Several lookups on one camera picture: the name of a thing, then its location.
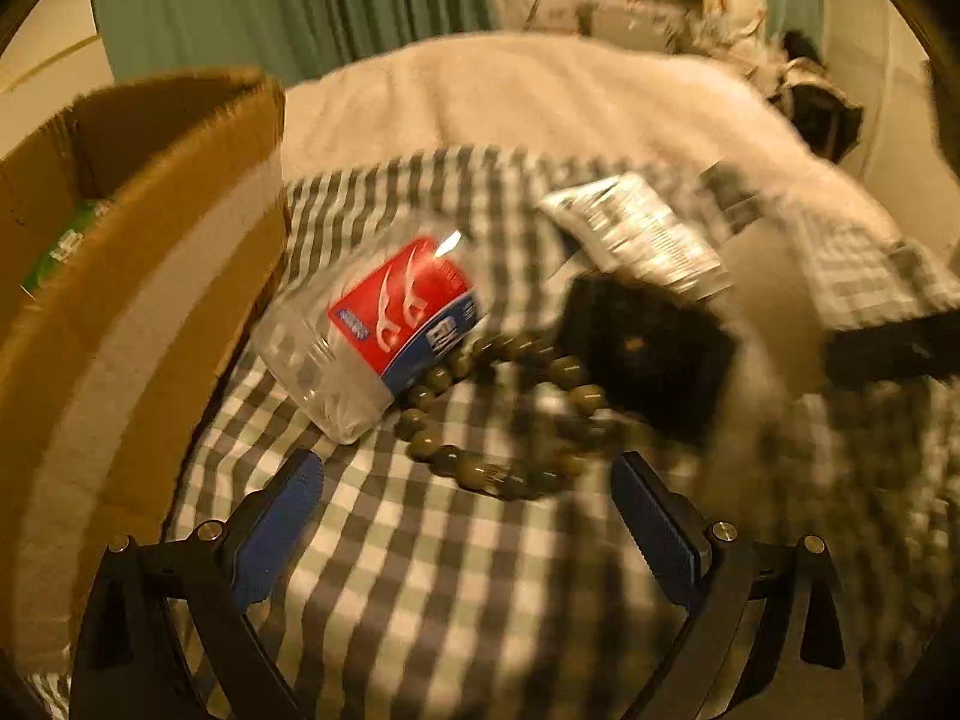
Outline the brown cardboard box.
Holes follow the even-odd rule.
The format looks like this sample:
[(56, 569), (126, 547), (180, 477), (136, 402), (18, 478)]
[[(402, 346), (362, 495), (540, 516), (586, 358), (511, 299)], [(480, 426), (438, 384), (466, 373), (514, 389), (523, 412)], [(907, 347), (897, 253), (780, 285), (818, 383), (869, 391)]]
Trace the brown cardboard box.
[[(285, 250), (285, 93), (255, 71), (76, 99), (2, 163), (2, 649), (70, 668), (116, 536), (160, 538), (189, 445)], [(109, 215), (29, 299), (83, 200)]]

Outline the grey white checkered sheet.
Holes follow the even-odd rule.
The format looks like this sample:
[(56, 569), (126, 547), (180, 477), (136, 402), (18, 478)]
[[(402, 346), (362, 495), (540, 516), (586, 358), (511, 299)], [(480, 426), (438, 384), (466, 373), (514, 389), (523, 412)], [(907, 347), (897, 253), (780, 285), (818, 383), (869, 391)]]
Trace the grey white checkered sheet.
[[(302, 179), (288, 190), (286, 278), (436, 211), (477, 247), (487, 327), (542, 327), (579, 254), (540, 197), (609, 172), (602, 160), (453, 148)], [(911, 376), (784, 405), (747, 338), (701, 449), (639, 422), (610, 426), (708, 515), (765, 541), (825, 538), (866, 717), (907, 681), (958, 589), (958, 377), (916, 341), (905, 351)], [(600, 463), (556, 496), (469, 493), (413, 461), (389, 426), (335, 447), (254, 353), (187, 463), (169, 533), (228, 514), (295, 447), (324, 460), (324, 494), (254, 624), (311, 717), (608, 718), (679, 628)]]

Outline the large green curtain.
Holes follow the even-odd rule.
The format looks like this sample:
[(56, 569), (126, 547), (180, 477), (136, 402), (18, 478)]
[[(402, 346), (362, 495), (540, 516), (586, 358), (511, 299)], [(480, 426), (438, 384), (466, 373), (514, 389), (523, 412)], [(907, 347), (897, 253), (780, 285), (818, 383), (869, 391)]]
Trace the large green curtain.
[(119, 80), (257, 67), (296, 85), (433, 37), (493, 31), (491, 0), (91, 0)]

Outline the white fluffy blanket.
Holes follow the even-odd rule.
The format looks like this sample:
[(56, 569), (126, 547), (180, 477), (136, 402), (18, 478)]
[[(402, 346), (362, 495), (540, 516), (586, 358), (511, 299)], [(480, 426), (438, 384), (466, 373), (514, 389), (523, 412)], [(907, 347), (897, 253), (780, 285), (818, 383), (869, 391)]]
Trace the white fluffy blanket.
[(713, 60), (479, 32), (412, 44), (286, 93), (288, 182), (460, 145), (664, 156), (698, 171), (722, 161), (763, 192), (844, 216), (887, 242), (900, 236), (861, 184), (817, 158), (753, 86)]

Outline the silver foil packet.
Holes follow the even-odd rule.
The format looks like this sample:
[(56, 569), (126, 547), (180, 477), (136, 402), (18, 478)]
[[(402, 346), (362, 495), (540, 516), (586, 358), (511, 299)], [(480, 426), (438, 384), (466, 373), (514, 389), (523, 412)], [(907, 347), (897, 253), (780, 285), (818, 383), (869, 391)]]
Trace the silver foil packet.
[(555, 190), (539, 208), (605, 273), (628, 271), (693, 301), (732, 286), (718, 252), (640, 174)]

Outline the green snack bag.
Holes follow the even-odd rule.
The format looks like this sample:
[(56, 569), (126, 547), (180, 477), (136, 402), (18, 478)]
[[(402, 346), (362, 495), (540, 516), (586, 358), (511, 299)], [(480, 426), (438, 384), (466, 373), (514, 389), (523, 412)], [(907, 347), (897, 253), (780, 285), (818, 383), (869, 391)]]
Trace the green snack bag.
[(60, 270), (60, 266), (73, 259), (73, 255), (82, 249), (88, 232), (104, 216), (109, 215), (113, 206), (114, 203), (109, 199), (98, 199), (83, 200), (76, 207), (70, 220), (57, 232), (53, 243), (39, 254), (31, 271), (21, 283), (21, 289), (29, 299), (36, 299), (44, 284)]

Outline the chair with clothes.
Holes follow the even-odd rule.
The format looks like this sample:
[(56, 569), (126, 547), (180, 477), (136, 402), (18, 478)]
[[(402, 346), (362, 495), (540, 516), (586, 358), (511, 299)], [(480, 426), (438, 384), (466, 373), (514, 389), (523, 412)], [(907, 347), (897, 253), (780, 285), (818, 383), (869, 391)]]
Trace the chair with clothes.
[(861, 135), (864, 107), (835, 83), (820, 52), (802, 32), (785, 32), (777, 41), (757, 43), (755, 82), (812, 153), (839, 163)]

